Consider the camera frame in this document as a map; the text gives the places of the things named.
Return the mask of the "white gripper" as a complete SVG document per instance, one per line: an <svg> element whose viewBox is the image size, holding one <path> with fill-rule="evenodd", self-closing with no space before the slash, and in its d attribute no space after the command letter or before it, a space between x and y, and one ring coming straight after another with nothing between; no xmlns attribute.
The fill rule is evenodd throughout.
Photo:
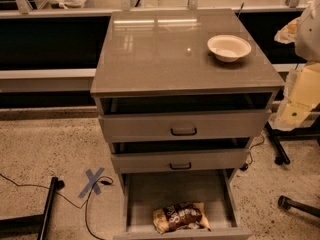
<svg viewBox="0 0 320 240"><path fill-rule="evenodd" d="M299 18L291 20L279 30L274 40L289 44L296 40ZM292 70L286 79L287 98L281 101L272 120L273 126L281 131L298 128L320 103L320 63L309 62L301 70Z"/></svg>

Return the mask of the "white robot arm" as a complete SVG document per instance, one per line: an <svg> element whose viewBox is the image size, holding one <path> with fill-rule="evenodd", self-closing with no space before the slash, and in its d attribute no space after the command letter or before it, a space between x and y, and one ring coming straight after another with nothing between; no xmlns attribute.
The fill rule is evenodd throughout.
<svg viewBox="0 0 320 240"><path fill-rule="evenodd" d="M302 69L290 70L273 126L291 131L300 126L320 104L320 0L312 0L302 14L279 30L274 40L293 43Z"/></svg>

